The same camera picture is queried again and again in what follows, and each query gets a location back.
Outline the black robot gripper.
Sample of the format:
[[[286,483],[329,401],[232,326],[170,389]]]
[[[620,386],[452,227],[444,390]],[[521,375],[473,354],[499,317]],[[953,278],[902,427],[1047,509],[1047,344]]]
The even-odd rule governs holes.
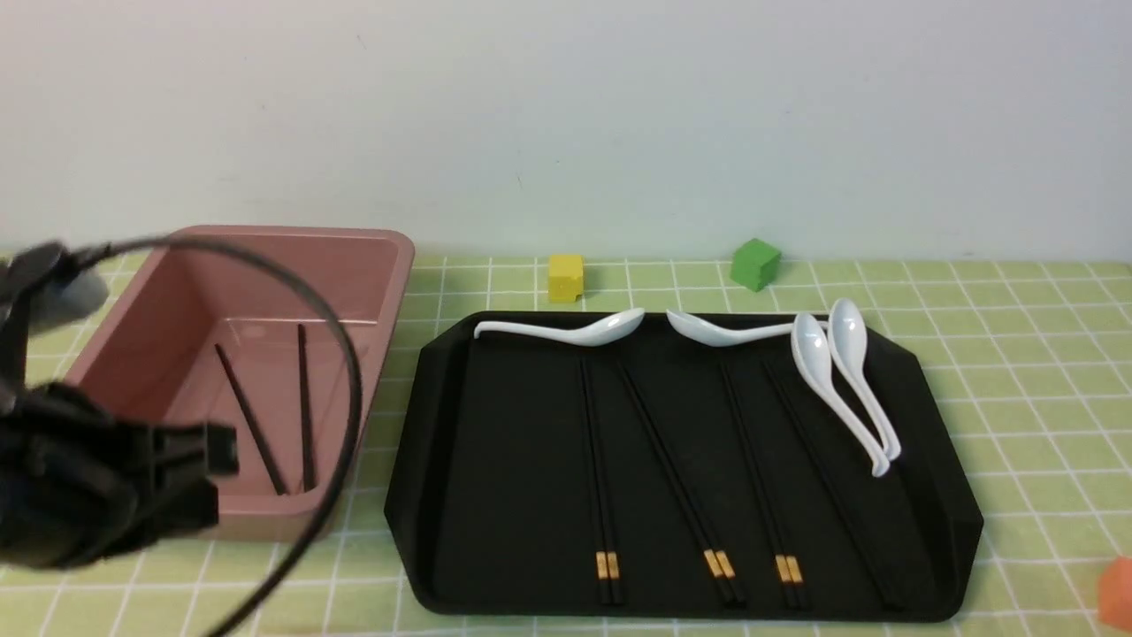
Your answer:
[[[71,570],[218,524],[215,480],[239,471],[216,422],[139,422],[79,388],[3,385],[3,562]]]

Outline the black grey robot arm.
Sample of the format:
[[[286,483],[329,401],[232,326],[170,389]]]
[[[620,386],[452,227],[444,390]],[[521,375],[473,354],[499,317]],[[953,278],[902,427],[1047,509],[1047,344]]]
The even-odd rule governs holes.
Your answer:
[[[3,562],[72,570],[218,524],[237,432],[111,414],[65,380],[26,384],[32,335],[96,311],[108,289],[60,242],[3,261]]]

